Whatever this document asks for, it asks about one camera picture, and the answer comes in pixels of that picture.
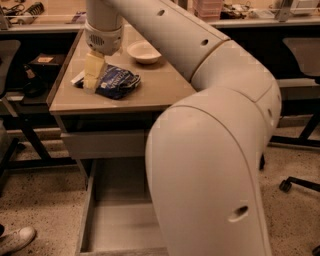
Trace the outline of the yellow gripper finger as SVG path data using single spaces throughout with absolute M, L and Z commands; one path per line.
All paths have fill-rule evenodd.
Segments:
M 99 77 L 106 66 L 103 54 L 91 50 L 86 54 L 84 66 L 83 89 L 87 93 L 94 93 L 98 86 Z

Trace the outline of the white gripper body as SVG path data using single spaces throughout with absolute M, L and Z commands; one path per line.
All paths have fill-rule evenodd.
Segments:
M 102 31 L 85 23 L 85 40 L 89 48 L 103 55 L 112 56 L 121 48 L 123 27 Z

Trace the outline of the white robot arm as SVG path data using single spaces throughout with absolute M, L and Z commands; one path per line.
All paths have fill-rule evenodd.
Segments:
M 273 75 L 171 0 L 86 0 L 87 36 L 104 55 L 128 21 L 195 89 L 156 120 L 146 172 L 169 256 L 272 256 L 258 181 L 277 127 Z

